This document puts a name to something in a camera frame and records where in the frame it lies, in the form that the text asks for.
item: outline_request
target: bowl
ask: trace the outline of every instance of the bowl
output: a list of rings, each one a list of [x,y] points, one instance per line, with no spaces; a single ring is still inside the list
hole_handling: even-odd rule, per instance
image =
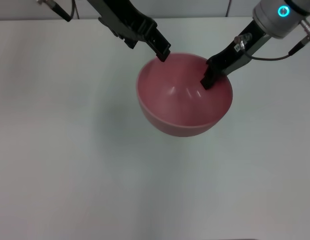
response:
[[[229,110],[233,92],[221,76],[205,90],[200,81],[206,59],[171,53],[165,62],[155,58],[140,71],[137,96],[141,109],[158,130],[176,137],[199,135],[214,126]]]

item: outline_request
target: white wall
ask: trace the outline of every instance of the white wall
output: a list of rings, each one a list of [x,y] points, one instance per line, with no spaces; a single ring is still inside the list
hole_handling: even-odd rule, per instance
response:
[[[56,0],[70,12],[71,0]],[[251,16],[259,0],[233,0],[230,16]],[[86,0],[76,0],[82,18],[96,18],[98,13]],[[131,0],[144,14],[154,18],[223,17],[229,0]],[[55,19],[58,16],[36,0],[0,0],[0,20]]]

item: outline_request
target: blue led ring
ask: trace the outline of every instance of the blue led ring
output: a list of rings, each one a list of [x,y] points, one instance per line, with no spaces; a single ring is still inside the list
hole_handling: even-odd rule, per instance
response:
[[[282,14],[281,13],[281,10],[282,9],[285,9],[287,12],[285,13],[285,14]],[[289,15],[289,13],[290,13],[290,8],[288,7],[288,6],[281,6],[279,9],[278,9],[278,14],[279,14],[279,16],[281,16],[281,17],[286,17],[286,16],[288,16]]]

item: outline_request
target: bowl rim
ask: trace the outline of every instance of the bowl rim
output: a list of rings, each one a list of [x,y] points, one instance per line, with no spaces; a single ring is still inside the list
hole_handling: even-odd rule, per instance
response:
[[[183,54],[183,55],[189,55],[189,56],[194,56],[194,57],[198,57],[198,58],[201,58],[201,59],[204,59],[205,61],[207,61],[206,58],[202,57],[202,56],[198,56],[196,54],[192,54],[192,53],[187,53],[187,52],[174,52],[174,53],[171,53],[171,55],[180,55],[180,54]],[[157,57],[149,60],[143,67],[142,69],[139,71],[138,73],[138,76],[137,76],[137,81],[136,81],[136,92],[137,92],[137,97],[138,97],[138,100],[139,100],[139,103],[142,105],[142,107],[153,117],[155,118],[156,120],[164,123],[164,124],[167,124],[167,125],[170,125],[170,126],[173,126],[173,127],[176,127],[176,128],[181,128],[181,129],[200,129],[200,128],[206,128],[212,124],[216,124],[219,120],[216,120],[216,121],[211,121],[209,123],[206,123],[206,124],[203,124],[203,125],[198,125],[198,126],[184,126],[184,125],[178,125],[178,124],[174,124],[174,123],[170,123],[170,122],[167,122],[163,119],[161,119],[160,117],[157,117],[151,110],[149,110],[149,108],[145,105],[145,103],[142,101],[141,97],[140,97],[140,94],[139,94],[139,91],[138,91],[138,83],[139,83],[139,80],[140,80],[140,75],[141,73],[143,72],[143,70],[145,69],[146,66],[148,66],[148,64],[150,64],[151,62],[153,61],[156,61],[157,60]],[[228,80],[230,86],[231,86],[231,83],[229,81],[229,78],[225,75],[226,79]]]

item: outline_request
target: white table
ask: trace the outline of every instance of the white table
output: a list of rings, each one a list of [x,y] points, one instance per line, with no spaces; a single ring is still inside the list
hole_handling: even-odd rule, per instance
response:
[[[157,22],[173,52],[208,58],[250,21]],[[139,109],[153,57],[97,20],[0,22],[0,240],[309,240],[310,44],[232,73],[230,111],[191,138]]]

